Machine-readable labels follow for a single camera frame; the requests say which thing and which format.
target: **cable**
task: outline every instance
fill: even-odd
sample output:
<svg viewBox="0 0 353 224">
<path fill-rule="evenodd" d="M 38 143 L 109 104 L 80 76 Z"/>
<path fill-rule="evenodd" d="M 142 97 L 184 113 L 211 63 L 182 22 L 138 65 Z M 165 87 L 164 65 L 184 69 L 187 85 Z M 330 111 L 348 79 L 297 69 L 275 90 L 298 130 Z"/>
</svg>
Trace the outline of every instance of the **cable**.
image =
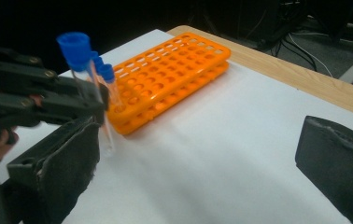
<svg viewBox="0 0 353 224">
<path fill-rule="evenodd" d="M 299 4 L 300 2 L 295 2 L 295 1 L 293 1 L 293 2 L 289 2 L 289 3 L 280 3 L 279 5 L 281 5 L 281 6 L 287 6 L 287 5 L 295 5 L 295 4 Z"/>
<path fill-rule="evenodd" d="M 308 62 L 314 69 L 314 71 L 317 72 L 317 66 L 315 63 L 310 62 L 308 59 L 306 59 L 302 54 L 299 54 L 298 52 L 294 51 L 293 49 L 288 48 L 283 42 L 281 42 L 282 46 L 284 46 L 286 49 L 290 50 L 291 52 L 295 53 L 299 57 L 303 58 L 306 62 Z"/>
<path fill-rule="evenodd" d="M 322 33 L 291 33 L 293 35 L 324 35 L 328 36 Z M 347 40 L 347 39 L 340 39 L 341 41 L 348 42 L 348 43 L 353 43 L 353 40 Z"/>
<path fill-rule="evenodd" d="M 263 11 L 263 14 L 261 14 L 261 19 L 258 21 L 258 23 L 252 28 L 252 30 L 247 34 L 246 39 L 258 28 L 258 26 L 261 24 L 261 21 L 263 21 L 264 16 L 267 13 L 267 8 Z"/>
<path fill-rule="evenodd" d="M 293 40 L 291 34 L 288 34 L 288 35 L 289 35 L 290 40 L 291 40 L 297 47 L 299 47 L 301 50 L 305 51 L 307 54 L 309 54 L 311 57 L 313 57 L 313 58 L 316 59 L 319 63 L 321 63 L 321 64 L 325 67 L 325 69 L 328 71 L 329 75 L 330 75 L 331 77 L 333 77 L 331 71 L 329 71 L 329 69 L 328 69 L 328 67 L 325 65 L 325 63 L 323 63 L 322 61 L 320 61 L 316 56 L 312 55 L 312 54 L 309 53 L 307 50 L 305 50 L 305 49 L 303 49 L 302 47 L 300 47 L 300 46 Z"/>
<path fill-rule="evenodd" d="M 293 46 L 294 48 L 298 49 L 301 53 L 303 53 L 305 56 L 307 56 L 307 58 L 310 60 L 308 61 L 311 66 L 313 66 L 313 69 L 317 72 L 317 65 L 316 65 L 316 62 L 314 61 L 313 57 L 310 56 L 310 54 L 308 54 L 307 52 L 305 52 L 304 50 L 302 50 L 301 48 L 299 48 L 297 45 L 291 43 L 288 41 L 287 37 L 284 36 L 284 41 L 287 42 L 288 44 L 290 44 L 291 46 Z"/>
<path fill-rule="evenodd" d="M 278 53 L 281 50 L 281 42 L 282 40 L 279 41 L 277 48 L 275 49 L 275 56 L 278 57 Z"/>
</svg>

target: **clear plastic tube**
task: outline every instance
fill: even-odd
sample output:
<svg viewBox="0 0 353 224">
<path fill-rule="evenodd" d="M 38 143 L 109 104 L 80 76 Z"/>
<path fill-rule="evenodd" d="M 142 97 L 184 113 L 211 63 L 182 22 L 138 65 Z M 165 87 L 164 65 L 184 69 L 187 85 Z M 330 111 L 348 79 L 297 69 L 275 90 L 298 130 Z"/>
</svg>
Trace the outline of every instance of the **clear plastic tube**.
<svg viewBox="0 0 353 224">
<path fill-rule="evenodd" d="M 110 103 L 115 106 L 115 112 L 122 112 L 126 106 L 120 98 L 118 85 L 115 81 L 112 65 L 104 64 L 98 69 L 98 73 L 103 77 L 109 90 Z"/>
<path fill-rule="evenodd" d="M 91 99 L 92 93 L 98 102 L 103 103 L 101 92 L 99 89 L 98 75 L 96 74 L 95 66 L 92 57 L 98 56 L 98 53 L 91 50 L 90 39 L 83 33 L 66 33 L 57 38 L 63 55 L 71 69 L 79 94 L 85 99 Z M 91 81 L 95 85 L 96 91 L 86 90 L 87 85 L 82 85 L 83 81 Z M 102 130 L 107 138 L 108 149 L 114 150 L 112 136 L 110 131 L 110 124 L 104 113 L 104 125 Z"/>
</svg>

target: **wooden table edge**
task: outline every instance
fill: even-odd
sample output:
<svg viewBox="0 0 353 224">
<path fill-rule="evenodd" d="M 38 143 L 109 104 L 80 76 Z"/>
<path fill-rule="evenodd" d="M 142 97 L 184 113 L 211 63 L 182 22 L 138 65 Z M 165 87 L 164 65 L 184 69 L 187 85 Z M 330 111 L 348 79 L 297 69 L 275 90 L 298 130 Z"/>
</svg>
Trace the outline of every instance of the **wooden table edge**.
<svg viewBox="0 0 353 224">
<path fill-rule="evenodd" d="M 352 84 L 324 76 L 187 25 L 178 26 L 167 33 L 180 35 L 186 32 L 195 33 L 229 48 L 232 51 L 230 60 L 235 63 L 353 112 Z"/>
</svg>

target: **robotic arm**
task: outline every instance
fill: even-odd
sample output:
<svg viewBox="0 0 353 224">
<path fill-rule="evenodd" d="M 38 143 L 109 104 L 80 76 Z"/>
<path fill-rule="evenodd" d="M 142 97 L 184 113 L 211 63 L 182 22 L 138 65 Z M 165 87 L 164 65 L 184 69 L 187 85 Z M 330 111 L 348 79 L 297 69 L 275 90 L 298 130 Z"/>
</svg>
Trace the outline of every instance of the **robotic arm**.
<svg viewBox="0 0 353 224">
<path fill-rule="evenodd" d="M 92 98 L 81 98 L 73 78 L 58 77 L 40 59 L 0 48 L 0 136 L 40 121 L 62 125 L 7 165 L 0 223 L 61 223 L 89 185 L 107 105 L 96 99 L 94 84 L 83 85 Z M 108 102 L 107 88 L 100 89 Z"/>
</svg>

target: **orange rack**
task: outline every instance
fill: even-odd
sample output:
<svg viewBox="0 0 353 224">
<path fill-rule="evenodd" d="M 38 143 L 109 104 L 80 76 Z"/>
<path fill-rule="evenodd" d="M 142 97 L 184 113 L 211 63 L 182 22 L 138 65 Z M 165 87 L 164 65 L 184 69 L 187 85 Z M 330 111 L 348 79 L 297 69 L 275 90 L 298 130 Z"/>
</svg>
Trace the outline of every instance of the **orange rack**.
<svg viewBox="0 0 353 224">
<path fill-rule="evenodd" d="M 230 50 L 185 33 L 114 66 L 125 107 L 110 105 L 107 116 L 118 133 L 128 134 L 227 70 Z"/>
</svg>

